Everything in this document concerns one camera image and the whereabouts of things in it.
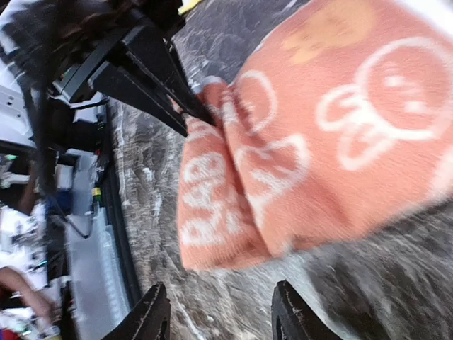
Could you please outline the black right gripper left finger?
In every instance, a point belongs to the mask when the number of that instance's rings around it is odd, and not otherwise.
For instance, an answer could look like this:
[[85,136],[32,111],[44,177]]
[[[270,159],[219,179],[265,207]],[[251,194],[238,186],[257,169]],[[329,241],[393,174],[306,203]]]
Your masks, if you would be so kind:
[[167,340],[170,335],[171,304],[166,287],[150,287],[131,312],[103,340]]

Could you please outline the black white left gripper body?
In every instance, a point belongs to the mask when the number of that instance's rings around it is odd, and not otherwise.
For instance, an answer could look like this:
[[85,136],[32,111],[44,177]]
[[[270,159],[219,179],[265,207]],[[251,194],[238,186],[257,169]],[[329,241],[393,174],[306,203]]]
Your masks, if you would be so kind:
[[162,43],[161,55],[171,50],[171,38],[183,27],[182,1],[22,1],[21,70],[33,86],[64,77],[83,64],[108,38],[121,30],[151,26]]

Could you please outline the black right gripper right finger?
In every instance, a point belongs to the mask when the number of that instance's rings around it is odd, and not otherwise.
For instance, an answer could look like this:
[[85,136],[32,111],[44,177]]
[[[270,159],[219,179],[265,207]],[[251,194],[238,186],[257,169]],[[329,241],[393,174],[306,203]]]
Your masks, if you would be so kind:
[[273,339],[339,340],[285,280],[275,286],[271,305]]

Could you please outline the orange bunny pattern towel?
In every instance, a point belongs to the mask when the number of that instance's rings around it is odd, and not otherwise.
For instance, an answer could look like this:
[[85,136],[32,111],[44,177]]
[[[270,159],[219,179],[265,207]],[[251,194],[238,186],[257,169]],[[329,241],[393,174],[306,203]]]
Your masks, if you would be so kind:
[[310,1],[188,118],[178,238],[190,270],[359,239],[452,196],[452,7]]

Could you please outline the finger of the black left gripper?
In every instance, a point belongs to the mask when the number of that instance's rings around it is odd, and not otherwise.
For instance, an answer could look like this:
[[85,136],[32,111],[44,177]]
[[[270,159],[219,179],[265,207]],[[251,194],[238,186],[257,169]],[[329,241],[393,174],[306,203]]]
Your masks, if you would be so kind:
[[137,26],[128,33],[123,42],[132,61],[160,91],[176,102],[184,113],[215,125],[211,113],[190,90],[169,50],[171,44],[164,41],[164,35],[157,27]]
[[170,99],[155,85],[149,87],[122,67],[101,65],[91,76],[94,90],[141,110],[187,137],[187,125]]

